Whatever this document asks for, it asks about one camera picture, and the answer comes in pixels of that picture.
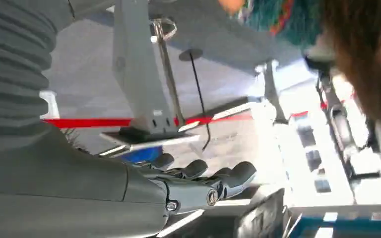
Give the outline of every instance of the person's hair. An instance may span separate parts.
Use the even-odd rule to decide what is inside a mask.
[[[322,0],[323,25],[336,63],[354,86],[364,112],[381,121],[381,0]]]

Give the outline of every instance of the gray robot forearm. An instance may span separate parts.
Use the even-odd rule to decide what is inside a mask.
[[[167,220],[165,189],[74,150],[39,119],[41,72],[71,10],[66,0],[0,0],[0,237],[155,234]]]

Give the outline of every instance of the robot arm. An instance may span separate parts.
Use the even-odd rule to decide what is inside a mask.
[[[74,2],[0,0],[0,237],[147,237],[171,214],[242,191],[252,165],[185,179],[79,152],[40,121],[47,104],[39,91],[49,84],[41,72],[56,34],[94,9]]]

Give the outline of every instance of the bolt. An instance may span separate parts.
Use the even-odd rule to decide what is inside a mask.
[[[166,205],[166,209],[167,211],[169,212],[173,212],[177,209],[177,203],[176,202],[168,202],[167,205]]]

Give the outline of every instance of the metal stand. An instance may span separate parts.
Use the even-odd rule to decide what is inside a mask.
[[[257,66],[255,71],[263,74],[265,79],[265,97],[277,111],[275,123],[288,124],[288,120],[280,105],[277,89],[275,88],[274,72],[277,66],[278,62],[276,60],[269,60],[265,64]]]
[[[360,179],[379,178],[381,176],[380,173],[356,174],[351,165],[350,158],[358,153],[360,148],[355,143],[351,126],[347,120],[347,111],[336,95],[332,84],[330,75],[332,63],[318,62],[309,58],[305,58],[305,60],[310,69],[318,71],[317,92],[322,105],[325,105],[323,93],[326,98],[327,107],[323,109],[323,112],[329,125],[332,141],[335,144],[335,151],[341,160],[347,179],[349,182],[352,182]]]
[[[154,35],[148,29],[151,23]],[[148,20],[148,2],[117,0],[115,8],[113,71],[125,94],[134,120],[119,132],[105,132],[102,137],[129,150],[198,140],[197,135],[178,132],[185,125],[173,78],[166,40],[176,32],[168,18]],[[171,112],[158,76],[153,43],[158,44],[161,61],[173,102]]]

